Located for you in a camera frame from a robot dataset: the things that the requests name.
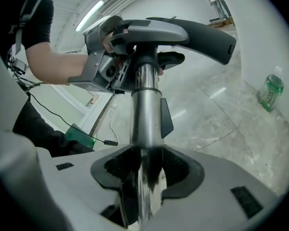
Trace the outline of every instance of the black vent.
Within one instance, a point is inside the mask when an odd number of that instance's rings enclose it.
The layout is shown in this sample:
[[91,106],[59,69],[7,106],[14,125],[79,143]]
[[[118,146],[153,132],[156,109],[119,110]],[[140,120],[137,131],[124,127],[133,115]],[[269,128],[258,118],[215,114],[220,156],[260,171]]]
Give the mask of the black vent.
[[241,205],[248,218],[252,218],[262,210],[262,205],[255,199],[246,187],[235,187],[230,190]]
[[73,167],[73,166],[74,165],[72,163],[65,163],[65,164],[56,165],[58,170],[66,169],[66,168]]

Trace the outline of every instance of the marble floor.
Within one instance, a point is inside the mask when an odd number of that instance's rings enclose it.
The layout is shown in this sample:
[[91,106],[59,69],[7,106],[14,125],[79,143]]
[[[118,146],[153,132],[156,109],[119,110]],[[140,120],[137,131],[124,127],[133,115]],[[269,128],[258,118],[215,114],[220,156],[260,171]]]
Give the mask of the marble floor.
[[[222,30],[237,38],[234,26]],[[289,185],[289,124],[277,109],[265,111],[256,90],[242,80],[239,42],[226,66],[178,47],[161,50],[185,55],[184,63],[166,70],[159,81],[174,124],[165,143],[233,161],[283,194]],[[130,94],[118,95],[112,105],[111,123],[119,143],[128,144]],[[110,109],[97,136],[116,140],[109,128],[109,113]],[[97,142],[94,149],[107,147]]]

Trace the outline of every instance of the plastic bottle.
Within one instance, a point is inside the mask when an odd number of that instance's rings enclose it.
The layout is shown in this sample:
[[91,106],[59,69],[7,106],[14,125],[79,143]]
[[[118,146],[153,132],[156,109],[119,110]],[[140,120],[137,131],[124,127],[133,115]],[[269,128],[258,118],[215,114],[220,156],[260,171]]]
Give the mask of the plastic bottle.
[[272,111],[275,108],[278,97],[283,93],[284,82],[282,78],[282,69],[276,66],[274,73],[268,75],[259,91],[259,102],[267,111]]

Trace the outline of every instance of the metal pole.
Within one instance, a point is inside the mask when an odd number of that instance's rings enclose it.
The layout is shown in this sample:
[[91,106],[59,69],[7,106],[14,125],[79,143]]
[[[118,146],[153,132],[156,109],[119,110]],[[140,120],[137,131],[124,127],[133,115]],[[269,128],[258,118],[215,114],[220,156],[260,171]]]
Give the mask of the metal pole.
[[139,150],[141,165],[138,185],[139,225],[147,223],[161,204],[162,166],[161,93],[158,91],[158,73],[150,64],[142,65],[136,73],[135,91],[132,93],[133,120],[131,145]]

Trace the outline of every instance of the black pants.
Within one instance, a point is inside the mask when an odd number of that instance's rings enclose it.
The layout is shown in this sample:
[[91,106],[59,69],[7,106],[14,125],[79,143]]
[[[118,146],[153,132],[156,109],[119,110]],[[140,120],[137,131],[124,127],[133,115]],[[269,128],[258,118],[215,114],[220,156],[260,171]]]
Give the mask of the black pants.
[[21,110],[13,132],[27,137],[36,147],[47,149],[52,157],[93,151],[77,141],[67,140],[62,132],[53,130],[29,101]]

